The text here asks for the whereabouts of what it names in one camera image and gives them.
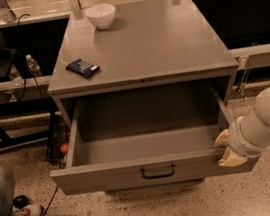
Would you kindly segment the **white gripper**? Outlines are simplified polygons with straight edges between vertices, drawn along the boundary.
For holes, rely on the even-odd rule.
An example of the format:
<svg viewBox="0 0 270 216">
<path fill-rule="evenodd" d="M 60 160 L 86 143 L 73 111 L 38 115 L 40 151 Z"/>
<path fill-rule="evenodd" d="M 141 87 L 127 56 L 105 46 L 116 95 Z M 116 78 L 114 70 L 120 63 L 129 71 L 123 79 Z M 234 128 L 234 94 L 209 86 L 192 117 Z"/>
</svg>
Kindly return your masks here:
<svg viewBox="0 0 270 216">
<path fill-rule="evenodd" d="M 261 141 L 262 123 L 257 116 L 248 114 L 237 118 L 228 129 L 224 129 L 214 142 L 214 147 L 227 147 L 222 158 L 218 161 L 221 167 L 237 167 L 248 161 L 248 158 L 257 158 L 266 149 Z"/>
</svg>

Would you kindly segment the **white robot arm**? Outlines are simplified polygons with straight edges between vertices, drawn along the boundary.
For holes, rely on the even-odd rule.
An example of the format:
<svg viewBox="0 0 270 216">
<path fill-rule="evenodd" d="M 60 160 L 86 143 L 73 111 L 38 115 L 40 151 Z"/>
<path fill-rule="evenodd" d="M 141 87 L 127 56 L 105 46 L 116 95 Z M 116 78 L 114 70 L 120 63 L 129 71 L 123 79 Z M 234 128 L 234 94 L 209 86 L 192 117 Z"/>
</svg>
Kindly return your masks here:
<svg viewBox="0 0 270 216">
<path fill-rule="evenodd" d="M 219 166 L 237 167 L 270 147 L 270 87 L 261 91 L 254 103 L 246 116 L 238 117 L 216 137 L 213 146 L 225 148 Z"/>
</svg>

